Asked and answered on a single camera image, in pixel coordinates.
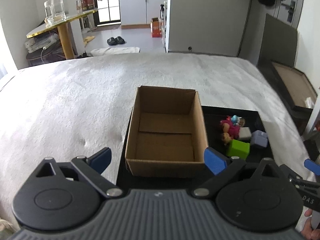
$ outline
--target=gray floor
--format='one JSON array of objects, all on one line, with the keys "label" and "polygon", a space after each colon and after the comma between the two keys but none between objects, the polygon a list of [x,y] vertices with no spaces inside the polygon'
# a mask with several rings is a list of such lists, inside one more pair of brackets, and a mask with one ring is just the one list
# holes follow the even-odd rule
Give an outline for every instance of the gray floor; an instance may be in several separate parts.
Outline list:
[{"label": "gray floor", "polygon": [[114,47],[139,47],[140,52],[163,52],[161,38],[152,38],[151,30],[147,29],[125,29],[122,30],[118,25],[111,30],[88,32],[83,34],[83,37],[95,36],[95,39],[90,41],[85,47],[86,52],[93,49],[103,49],[109,47],[107,40],[110,37],[116,38],[121,36],[126,43],[123,45],[116,45]]}]

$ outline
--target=green block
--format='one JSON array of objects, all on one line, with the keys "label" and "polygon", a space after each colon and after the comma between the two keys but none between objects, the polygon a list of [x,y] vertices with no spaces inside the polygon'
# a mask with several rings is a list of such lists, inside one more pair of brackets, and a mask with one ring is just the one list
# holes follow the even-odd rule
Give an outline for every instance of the green block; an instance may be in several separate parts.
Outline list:
[{"label": "green block", "polygon": [[232,140],[229,143],[229,149],[227,151],[227,156],[239,156],[241,159],[245,160],[250,152],[250,143],[241,142],[238,140]]}]

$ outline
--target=glass door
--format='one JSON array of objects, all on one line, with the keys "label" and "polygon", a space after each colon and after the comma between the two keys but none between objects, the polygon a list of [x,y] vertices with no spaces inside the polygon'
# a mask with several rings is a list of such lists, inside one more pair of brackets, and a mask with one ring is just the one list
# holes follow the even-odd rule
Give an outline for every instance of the glass door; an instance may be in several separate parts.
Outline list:
[{"label": "glass door", "polygon": [[119,0],[94,0],[98,12],[93,14],[95,25],[120,22]]}]

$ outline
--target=white blanket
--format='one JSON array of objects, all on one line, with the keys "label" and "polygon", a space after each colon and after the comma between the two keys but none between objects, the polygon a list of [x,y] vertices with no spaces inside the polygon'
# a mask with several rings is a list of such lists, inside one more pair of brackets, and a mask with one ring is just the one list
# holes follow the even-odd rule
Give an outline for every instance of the white blanket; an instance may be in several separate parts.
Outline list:
[{"label": "white blanket", "polygon": [[308,158],[283,103],[260,72],[239,58],[192,54],[121,54],[30,67],[0,92],[0,216],[14,221],[14,194],[46,156],[58,162],[107,146],[116,176],[136,88],[190,88],[202,105],[259,111],[278,165],[304,179]]}]

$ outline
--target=cardboard box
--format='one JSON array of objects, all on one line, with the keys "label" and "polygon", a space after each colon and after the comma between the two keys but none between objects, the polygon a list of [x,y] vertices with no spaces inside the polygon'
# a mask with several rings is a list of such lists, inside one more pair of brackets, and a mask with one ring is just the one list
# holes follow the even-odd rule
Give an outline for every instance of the cardboard box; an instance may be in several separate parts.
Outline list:
[{"label": "cardboard box", "polygon": [[150,27],[151,27],[151,36],[153,38],[161,38],[162,33],[160,29],[160,21],[158,18],[151,19]]},{"label": "cardboard box", "polygon": [[204,168],[207,147],[197,91],[138,88],[125,151],[134,176],[193,177]]},{"label": "cardboard box", "polygon": [[82,10],[89,11],[94,9],[94,0],[81,0]]}]

